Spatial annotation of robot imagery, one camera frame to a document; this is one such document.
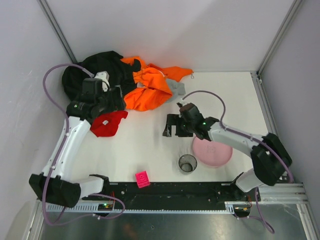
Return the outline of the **red cloth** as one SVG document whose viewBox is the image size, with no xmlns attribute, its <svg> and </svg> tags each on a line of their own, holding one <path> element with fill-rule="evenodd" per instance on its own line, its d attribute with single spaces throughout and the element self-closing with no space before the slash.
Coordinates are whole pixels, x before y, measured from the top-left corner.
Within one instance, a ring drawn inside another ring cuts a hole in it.
<svg viewBox="0 0 320 240">
<path fill-rule="evenodd" d="M 118 131 L 121 120 L 127 116 L 128 112 L 125 110 L 102 114 L 93 121 L 90 131 L 96 137 L 113 137 Z"/>
</svg>

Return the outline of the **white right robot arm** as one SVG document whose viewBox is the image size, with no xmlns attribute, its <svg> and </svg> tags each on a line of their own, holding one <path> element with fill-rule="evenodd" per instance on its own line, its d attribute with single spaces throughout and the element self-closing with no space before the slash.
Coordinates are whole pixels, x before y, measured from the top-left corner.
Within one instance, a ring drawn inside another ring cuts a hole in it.
<svg viewBox="0 0 320 240">
<path fill-rule="evenodd" d="M 175 134 L 186 138 L 196 136 L 200 140 L 217 142 L 236 149 L 251 158 L 252 168 L 238 175 L 232 184 L 247 193 L 261 185 L 274 186 L 283 173 L 289 172 L 292 158 L 273 133 L 249 134 L 223 125 L 214 117 L 203 117 L 193 103 L 179 104 L 178 114 L 168 114 L 162 135 Z"/>
</svg>

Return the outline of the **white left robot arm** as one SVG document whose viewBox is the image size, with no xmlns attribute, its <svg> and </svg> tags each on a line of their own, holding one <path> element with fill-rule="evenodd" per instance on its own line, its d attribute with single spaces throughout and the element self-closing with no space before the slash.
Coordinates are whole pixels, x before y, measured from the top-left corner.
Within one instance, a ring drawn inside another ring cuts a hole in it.
<svg viewBox="0 0 320 240">
<path fill-rule="evenodd" d="M 29 184 L 43 203 L 73 208 L 80 199 L 101 194 L 109 179 L 94 173 L 73 180 L 72 170 L 82 142 L 92 123 L 103 114 L 125 108 L 119 85 L 106 86 L 98 78 L 86 78 L 82 90 L 62 112 L 65 121 L 56 147 L 40 174 L 32 174 Z"/>
</svg>

